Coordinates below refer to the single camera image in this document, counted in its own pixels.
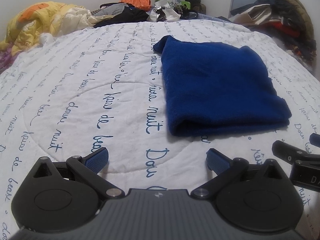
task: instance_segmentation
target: bed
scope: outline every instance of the bed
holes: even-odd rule
[[[254,134],[171,136],[161,56],[152,49],[165,35],[252,48],[266,64],[277,94],[287,101],[290,125]],[[89,28],[57,39],[43,34],[41,41],[0,75],[0,214],[8,238],[18,230],[11,200],[41,156],[65,161],[106,147],[109,163],[100,175],[125,192],[191,191],[215,176],[206,166],[209,148],[258,164],[274,158],[276,140],[319,151],[309,142],[310,134],[320,131],[319,82],[264,34],[231,23],[185,20]],[[291,166],[278,162],[289,175]],[[319,194],[297,190],[305,208],[297,230],[317,239]]]

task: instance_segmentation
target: brown coat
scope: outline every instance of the brown coat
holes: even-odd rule
[[[307,10],[299,0],[287,0],[287,1],[297,8],[297,12],[301,15],[305,23],[305,26],[306,26],[305,38],[307,40],[313,40],[314,39],[313,25],[307,13]]]

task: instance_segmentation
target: blue fleece cloth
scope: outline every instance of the blue fleece cloth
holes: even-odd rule
[[[248,46],[192,43],[163,37],[169,131],[176,136],[243,133],[289,125],[290,109],[276,94],[261,58]]]

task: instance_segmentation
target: purple fabric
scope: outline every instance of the purple fabric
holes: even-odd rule
[[[19,54],[11,55],[12,46],[13,44],[10,44],[6,50],[0,51],[0,74],[12,65]]]

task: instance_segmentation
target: blue gripper pad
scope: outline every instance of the blue gripper pad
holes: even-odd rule
[[[97,150],[87,157],[83,158],[83,164],[91,171],[98,173],[104,166],[107,165],[109,160],[109,153],[106,148]]]
[[[229,169],[232,160],[218,152],[216,149],[207,151],[207,165],[210,171],[214,171],[217,175]]]
[[[320,147],[320,134],[313,133],[310,135],[309,142],[317,147]]]

